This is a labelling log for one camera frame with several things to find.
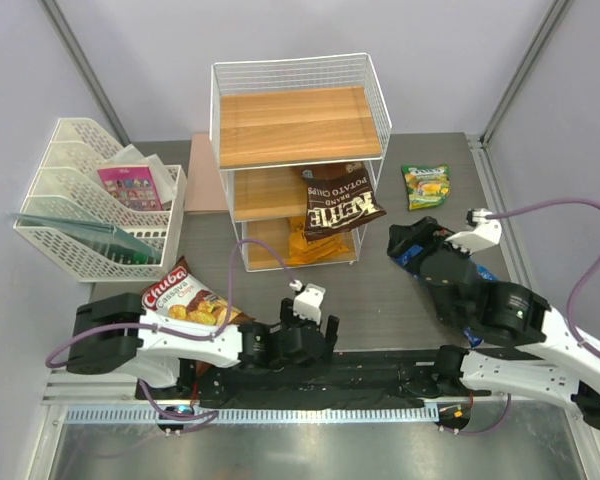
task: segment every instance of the wooden board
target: wooden board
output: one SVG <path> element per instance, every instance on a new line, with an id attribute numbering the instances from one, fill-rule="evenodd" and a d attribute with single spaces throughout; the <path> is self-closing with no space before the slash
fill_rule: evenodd
<path id="1" fill-rule="evenodd" d="M 284 260 L 289 258 L 289 221 L 286 218 L 249 222 L 247 237 L 263 240 L 271 245 Z M 345 244 L 351 249 L 350 252 L 317 261 L 312 265 L 355 261 L 356 249 L 353 244 L 353 234 L 345 233 L 344 239 Z M 266 270 L 280 266 L 278 261 L 260 245 L 249 244 L 247 248 L 249 249 L 249 270 Z"/>
<path id="2" fill-rule="evenodd" d="M 191 140 L 185 213 L 216 213 L 229 210 L 209 134 L 196 133 Z"/>
<path id="3" fill-rule="evenodd" d="M 221 98 L 220 168 L 380 156 L 363 87 Z"/>
<path id="4" fill-rule="evenodd" d="M 234 177 L 234 219 L 295 217 L 307 211 L 307 186 L 294 167 L 238 170 Z"/>

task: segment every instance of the potato chips bag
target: potato chips bag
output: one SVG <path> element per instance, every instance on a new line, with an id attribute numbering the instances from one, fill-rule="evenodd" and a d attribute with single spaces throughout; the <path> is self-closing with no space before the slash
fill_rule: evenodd
<path id="1" fill-rule="evenodd" d="M 142 306 L 185 322 L 220 326 L 227 316 L 227 301 L 213 293 L 191 274 L 184 257 L 158 283 L 142 292 Z M 253 318 L 231 306 L 229 323 L 244 323 Z M 196 372 L 202 375 L 210 368 L 205 362 L 197 362 Z"/>

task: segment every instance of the blue component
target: blue component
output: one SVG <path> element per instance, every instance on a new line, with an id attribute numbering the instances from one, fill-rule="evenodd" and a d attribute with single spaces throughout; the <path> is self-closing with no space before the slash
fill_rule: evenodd
<path id="1" fill-rule="evenodd" d="M 485 280 L 493 280 L 493 281 L 498 280 L 493 273 L 491 273 L 489 270 L 484 268 L 482 265 L 478 265 L 478 273 Z"/>
<path id="2" fill-rule="evenodd" d="M 409 250 L 404 252 L 398 258 L 394 258 L 393 260 L 401 267 L 404 267 L 407 265 L 407 263 L 409 263 L 409 261 L 413 257 L 415 257 L 417 254 L 419 254 L 421 251 L 422 251 L 422 247 L 420 245 L 412 245 Z"/>
<path id="3" fill-rule="evenodd" d="M 482 343 L 482 338 L 476 337 L 471 332 L 471 329 L 469 327 L 462 330 L 462 333 L 464 334 L 465 337 L 467 337 L 467 340 L 469 340 L 469 345 L 471 345 L 471 348 L 476 348 L 478 345 L 480 345 Z"/>
<path id="4" fill-rule="evenodd" d="M 394 258 L 393 260 L 398 265 L 400 265 L 402 268 L 405 268 L 407 263 L 409 263 L 411 261 L 411 259 L 413 259 L 413 257 L 418 255 L 422 250 L 423 250 L 423 248 L 420 245 L 414 244 L 411 246 L 411 248 L 409 248 L 409 250 L 404 252 L 398 258 Z M 485 280 L 491 280 L 491 281 L 498 280 L 493 273 L 491 273 L 489 270 L 487 270 L 482 265 L 476 265 L 476 266 L 478 267 L 478 274 Z M 416 280 L 418 280 L 424 288 L 427 288 L 426 284 L 417 275 L 414 275 L 413 277 Z M 469 327 L 462 330 L 462 333 L 464 334 L 465 337 L 467 337 L 467 340 L 469 340 L 469 345 L 471 345 L 471 348 L 476 348 L 478 345 L 480 345 L 482 343 L 482 338 L 476 337 L 471 332 L 471 329 Z"/>

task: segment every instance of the wooden shelf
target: wooden shelf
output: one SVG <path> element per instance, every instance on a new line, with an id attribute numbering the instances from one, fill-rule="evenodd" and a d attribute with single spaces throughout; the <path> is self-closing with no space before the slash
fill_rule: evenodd
<path id="1" fill-rule="evenodd" d="M 382 155 L 363 87 L 226 95 L 220 115 L 223 169 Z"/>
<path id="2" fill-rule="evenodd" d="M 307 211 L 307 185 L 294 167 L 238 170 L 234 177 L 234 219 L 295 217 Z"/>
<path id="3" fill-rule="evenodd" d="M 289 221 L 286 218 L 274 220 L 260 220 L 249 222 L 246 225 L 247 237 L 263 240 L 271 245 L 284 260 L 289 259 Z M 353 243 L 353 233 L 344 234 L 345 244 L 351 249 L 350 252 L 329 257 L 324 261 L 317 261 L 311 265 L 321 263 L 353 262 L 356 260 L 356 249 Z M 269 270 L 279 268 L 277 260 L 260 245 L 248 244 L 249 270 Z"/>

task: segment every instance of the snack bag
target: snack bag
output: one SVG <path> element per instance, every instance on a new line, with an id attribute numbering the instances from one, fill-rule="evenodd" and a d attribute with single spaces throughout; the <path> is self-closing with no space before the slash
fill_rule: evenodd
<path id="1" fill-rule="evenodd" d="M 449 196 L 449 166 L 422 167 L 403 165 L 402 174 L 407 184 L 409 210 L 437 207 Z"/>
<path id="2" fill-rule="evenodd" d="M 302 167 L 307 185 L 305 236 L 315 241 L 385 215 L 360 162 Z"/>
<path id="3" fill-rule="evenodd" d="M 176 320 L 222 325 L 227 315 L 227 301 L 213 293 L 191 274 L 184 257 L 158 283 L 143 291 L 142 306 Z M 245 315 L 233 305 L 229 323 L 244 323 L 253 318 Z M 197 362 L 197 374 L 202 375 L 210 368 L 208 363 Z"/>
<path id="4" fill-rule="evenodd" d="M 305 217 L 290 218 L 289 227 L 289 265 L 308 265 L 350 251 L 344 244 L 344 236 L 341 233 L 313 242 L 307 240 L 304 234 Z"/>

